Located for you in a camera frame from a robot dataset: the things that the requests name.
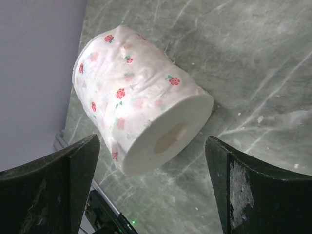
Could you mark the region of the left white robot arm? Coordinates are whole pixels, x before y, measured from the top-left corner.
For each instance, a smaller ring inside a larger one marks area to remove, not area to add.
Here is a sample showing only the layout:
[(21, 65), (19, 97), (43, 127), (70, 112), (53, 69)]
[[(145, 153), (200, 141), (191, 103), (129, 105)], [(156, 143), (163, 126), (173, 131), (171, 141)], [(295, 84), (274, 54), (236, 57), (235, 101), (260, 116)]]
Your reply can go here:
[(89, 193), (85, 216), (96, 234), (137, 234), (136, 229), (109, 198), (102, 196), (97, 190)]

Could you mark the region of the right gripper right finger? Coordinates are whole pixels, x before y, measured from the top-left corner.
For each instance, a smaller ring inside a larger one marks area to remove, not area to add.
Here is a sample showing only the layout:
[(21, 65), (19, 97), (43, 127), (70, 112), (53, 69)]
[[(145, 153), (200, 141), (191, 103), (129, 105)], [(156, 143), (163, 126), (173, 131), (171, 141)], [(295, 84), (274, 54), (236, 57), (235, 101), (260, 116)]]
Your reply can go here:
[(312, 178), (210, 136), (205, 156), (225, 234), (309, 234)]

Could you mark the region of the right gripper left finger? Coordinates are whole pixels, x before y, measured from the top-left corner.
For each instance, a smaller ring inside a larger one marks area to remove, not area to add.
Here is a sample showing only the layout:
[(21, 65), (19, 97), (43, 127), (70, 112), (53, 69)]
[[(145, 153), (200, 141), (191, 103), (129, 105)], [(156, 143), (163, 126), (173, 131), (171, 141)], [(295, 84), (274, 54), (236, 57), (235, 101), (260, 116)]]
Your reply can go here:
[(97, 135), (0, 173), (2, 234), (77, 234), (100, 150)]

